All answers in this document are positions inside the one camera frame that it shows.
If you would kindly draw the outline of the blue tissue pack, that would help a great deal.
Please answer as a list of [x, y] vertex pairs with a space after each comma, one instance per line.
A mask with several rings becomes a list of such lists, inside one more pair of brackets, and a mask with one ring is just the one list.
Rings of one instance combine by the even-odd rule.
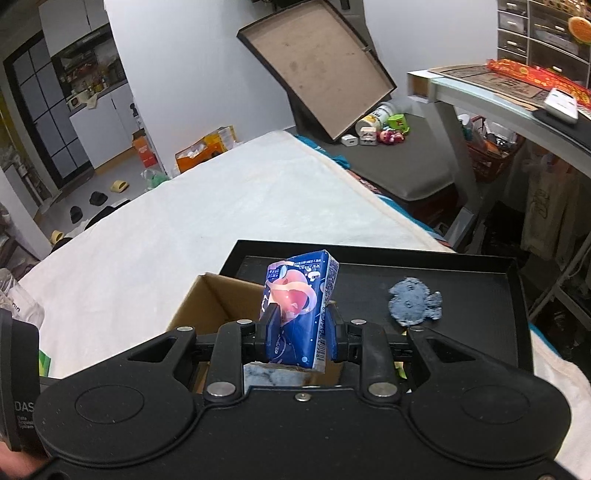
[[325, 309], [339, 273], [339, 262], [318, 250], [271, 263], [266, 268], [260, 317], [270, 303], [280, 306], [280, 338], [274, 364], [325, 371]]

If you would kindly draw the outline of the blue denim fish toy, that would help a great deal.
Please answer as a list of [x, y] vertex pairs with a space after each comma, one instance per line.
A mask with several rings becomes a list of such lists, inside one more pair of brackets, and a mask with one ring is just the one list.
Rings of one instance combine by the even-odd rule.
[[415, 277], [407, 277], [390, 288], [389, 312], [401, 327], [420, 325], [443, 317], [443, 296]]

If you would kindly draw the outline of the white bed cover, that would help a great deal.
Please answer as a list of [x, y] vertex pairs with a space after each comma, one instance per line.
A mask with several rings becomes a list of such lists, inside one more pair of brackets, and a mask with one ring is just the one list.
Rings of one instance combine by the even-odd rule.
[[[439, 251], [442, 244], [286, 132], [239, 146], [133, 200], [25, 276], [43, 307], [40, 345], [61, 378], [164, 331], [193, 281], [239, 240]], [[165, 479], [445, 479], [413, 460], [385, 424], [287, 449], [252, 418], [221, 446], [190, 449]]]

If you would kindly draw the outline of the black shallow tray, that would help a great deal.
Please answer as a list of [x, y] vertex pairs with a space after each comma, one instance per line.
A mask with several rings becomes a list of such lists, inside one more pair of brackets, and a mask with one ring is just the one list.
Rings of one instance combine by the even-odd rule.
[[346, 320], [387, 332], [417, 325], [525, 371], [533, 354], [515, 260], [360, 246], [325, 246], [339, 262], [332, 301]]

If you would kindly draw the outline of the white charger cube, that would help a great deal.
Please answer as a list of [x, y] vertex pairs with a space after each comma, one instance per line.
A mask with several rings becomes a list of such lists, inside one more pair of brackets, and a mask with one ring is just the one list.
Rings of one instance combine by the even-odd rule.
[[355, 147], [359, 145], [360, 140], [356, 135], [346, 134], [342, 136], [341, 143], [346, 147]]

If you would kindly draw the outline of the yellow slipper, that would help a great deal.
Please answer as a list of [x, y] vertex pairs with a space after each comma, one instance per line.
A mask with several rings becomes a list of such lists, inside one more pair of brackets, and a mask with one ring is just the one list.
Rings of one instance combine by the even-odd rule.
[[129, 183], [124, 180], [115, 180], [111, 186], [110, 191], [114, 193], [122, 193], [129, 187]]

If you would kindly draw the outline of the orange shopping bag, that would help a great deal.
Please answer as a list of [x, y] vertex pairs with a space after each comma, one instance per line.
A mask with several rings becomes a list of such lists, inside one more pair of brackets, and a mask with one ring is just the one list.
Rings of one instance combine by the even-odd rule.
[[180, 173], [192, 169], [212, 158], [235, 148], [238, 139], [232, 126], [223, 126], [205, 135], [197, 142], [175, 154]]

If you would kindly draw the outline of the white supplement jar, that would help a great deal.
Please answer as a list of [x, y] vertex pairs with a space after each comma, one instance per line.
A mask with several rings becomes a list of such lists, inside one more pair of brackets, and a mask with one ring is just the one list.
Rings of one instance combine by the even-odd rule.
[[391, 102], [382, 102], [366, 116], [356, 122], [356, 134], [361, 135], [363, 128], [375, 128], [380, 132], [388, 125], [388, 120], [396, 114], [396, 109]]

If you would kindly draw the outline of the orange carton on floor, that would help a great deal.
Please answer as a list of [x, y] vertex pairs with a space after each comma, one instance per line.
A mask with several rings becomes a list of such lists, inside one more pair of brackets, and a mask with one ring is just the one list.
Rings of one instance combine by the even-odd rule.
[[132, 146], [145, 168], [150, 168], [158, 164], [156, 155], [152, 151], [147, 136], [142, 130], [133, 133]]

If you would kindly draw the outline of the red plastic basket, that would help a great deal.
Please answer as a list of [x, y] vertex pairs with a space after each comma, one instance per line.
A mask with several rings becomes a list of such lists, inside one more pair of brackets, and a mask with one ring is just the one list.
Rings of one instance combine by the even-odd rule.
[[465, 133], [465, 137], [476, 179], [482, 183], [491, 183], [511, 165], [525, 145], [525, 138], [515, 134], [505, 140], [488, 133], [486, 118], [480, 115], [471, 117], [470, 121], [471, 133]]

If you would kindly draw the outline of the white kitchen cabinet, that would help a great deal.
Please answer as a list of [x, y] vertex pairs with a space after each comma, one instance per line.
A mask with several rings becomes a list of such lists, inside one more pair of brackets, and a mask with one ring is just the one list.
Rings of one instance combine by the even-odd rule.
[[132, 136], [138, 129], [131, 104], [134, 102], [127, 82], [99, 95], [96, 106], [78, 110], [70, 121], [91, 165], [97, 169], [132, 148]]

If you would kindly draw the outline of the hanging white tote bag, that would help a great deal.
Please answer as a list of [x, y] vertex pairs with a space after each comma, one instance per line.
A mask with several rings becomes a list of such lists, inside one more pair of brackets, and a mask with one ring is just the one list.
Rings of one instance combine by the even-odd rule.
[[564, 270], [574, 253], [580, 174], [550, 152], [526, 166], [530, 178], [521, 248]]

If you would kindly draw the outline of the leaning black box lid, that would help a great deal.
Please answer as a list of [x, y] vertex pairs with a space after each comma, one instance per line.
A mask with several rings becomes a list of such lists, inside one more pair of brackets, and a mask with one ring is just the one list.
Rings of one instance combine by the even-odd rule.
[[276, 11], [238, 30], [236, 38], [329, 141], [396, 90], [370, 45], [328, 1]]

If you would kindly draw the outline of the grey curved desk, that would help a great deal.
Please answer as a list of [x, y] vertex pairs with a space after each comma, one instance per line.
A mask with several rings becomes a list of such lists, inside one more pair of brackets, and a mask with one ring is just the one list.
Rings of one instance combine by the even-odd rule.
[[500, 94], [429, 70], [408, 72], [407, 86], [409, 96], [415, 96], [424, 104], [439, 101], [480, 114], [547, 149], [587, 178], [590, 177], [588, 150]]

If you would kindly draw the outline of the burger plush on drawers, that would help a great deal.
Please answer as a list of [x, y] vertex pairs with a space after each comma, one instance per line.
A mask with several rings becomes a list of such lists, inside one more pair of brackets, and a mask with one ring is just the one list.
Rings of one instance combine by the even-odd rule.
[[591, 22], [580, 16], [568, 19], [568, 29], [571, 35], [582, 44], [591, 44]]

